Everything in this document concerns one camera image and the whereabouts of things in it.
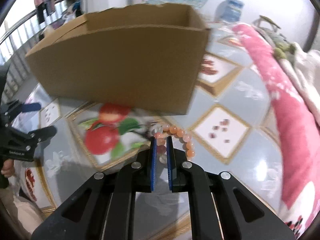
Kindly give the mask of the person's left hand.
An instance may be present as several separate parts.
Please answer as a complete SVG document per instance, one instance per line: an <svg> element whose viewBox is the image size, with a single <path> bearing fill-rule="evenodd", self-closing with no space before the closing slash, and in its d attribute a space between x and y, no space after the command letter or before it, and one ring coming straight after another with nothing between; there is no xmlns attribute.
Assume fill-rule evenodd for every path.
<svg viewBox="0 0 320 240"><path fill-rule="evenodd" d="M13 159L7 159L6 161L4 161L3 167L1 169L1 174L5 176L5 178L10 178L15 174Z"/></svg>

